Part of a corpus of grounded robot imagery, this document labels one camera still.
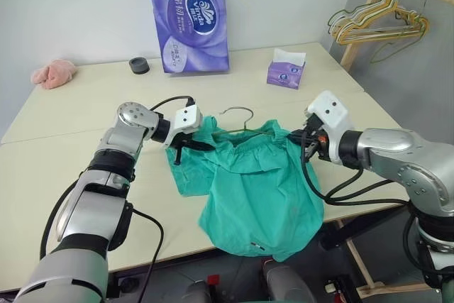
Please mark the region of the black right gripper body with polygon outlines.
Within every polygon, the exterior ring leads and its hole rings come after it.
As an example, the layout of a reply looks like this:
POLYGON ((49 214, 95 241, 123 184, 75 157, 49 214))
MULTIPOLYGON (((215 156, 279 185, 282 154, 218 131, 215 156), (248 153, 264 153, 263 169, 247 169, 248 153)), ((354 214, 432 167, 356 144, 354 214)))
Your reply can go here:
POLYGON ((317 115, 310 115, 310 117, 308 117, 308 119, 306 120, 305 126, 303 128, 306 131, 305 139, 304 139, 304 147, 307 143, 311 143, 313 141, 318 142, 319 149, 316 153, 318 154, 318 156, 320 158, 328 158, 329 157, 329 155, 328 155, 329 139, 328 139, 328 134, 322 128, 322 125, 323 125, 323 121, 317 115))

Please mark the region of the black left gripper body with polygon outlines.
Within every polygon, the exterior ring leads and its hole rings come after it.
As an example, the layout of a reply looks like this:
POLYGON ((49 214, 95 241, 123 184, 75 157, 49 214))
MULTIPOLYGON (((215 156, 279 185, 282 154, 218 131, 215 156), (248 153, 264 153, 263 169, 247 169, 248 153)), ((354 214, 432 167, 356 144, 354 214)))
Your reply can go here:
POLYGON ((177 133, 171 140, 169 148, 179 149, 179 148, 193 148, 192 143, 193 133, 177 133))

